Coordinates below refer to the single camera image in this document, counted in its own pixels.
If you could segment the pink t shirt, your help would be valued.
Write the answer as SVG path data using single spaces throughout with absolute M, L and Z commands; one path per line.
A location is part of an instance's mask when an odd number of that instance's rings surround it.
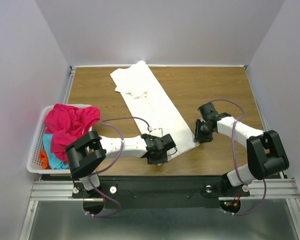
M 95 106 L 79 108 L 55 104 L 44 119 L 45 133 L 51 135 L 50 151 L 59 160 L 67 162 L 67 146 L 89 132 L 100 118 L 100 109 Z

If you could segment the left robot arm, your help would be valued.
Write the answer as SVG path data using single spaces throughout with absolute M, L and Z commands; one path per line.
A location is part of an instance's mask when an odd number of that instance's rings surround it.
M 146 158 L 149 165 L 163 164 L 168 161 L 168 151 L 176 149 L 170 134 L 159 137 L 145 133 L 130 138 L 111 138 L 89 131 L 67 146 L 65 153 L 71 177 L 80 180 L 85 193 L 96 197 L 101 193 L 96 168 L 104 159 L 116 162 L 119 157 L 136 157 Z

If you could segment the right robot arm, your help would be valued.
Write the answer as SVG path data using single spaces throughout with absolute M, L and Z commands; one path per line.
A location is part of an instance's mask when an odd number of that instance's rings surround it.
M 218 113 L 212 102 L 198 108 L 201 115 L 195 122 L 194 141 L 203 144 L 213 140 L 218 133 L 231 138 L 234 170 L 221 177 L 220 189 L 232 195 L 238 186 L 249 185 L 254 180 L 264 180 L 289 168 L 285 148 L 279 134 L 274 130 L 264 131 L 250 127 L 230 114 Z M 239 167 L 235 143 L 246 148 L 247 164 Z

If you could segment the white t shirt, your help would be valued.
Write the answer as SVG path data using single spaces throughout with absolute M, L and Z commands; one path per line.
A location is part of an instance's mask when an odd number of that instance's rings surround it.
M 171 135 L 176 144 L 176 154 L 169 156 L 168 161 L 199 145 L 194 142 L 190 127 L 146 62 L 141 60 L 128 68 L 118 68 L 110 77 L 130 114 L 146 120 L 153 128 L 151 135 Z

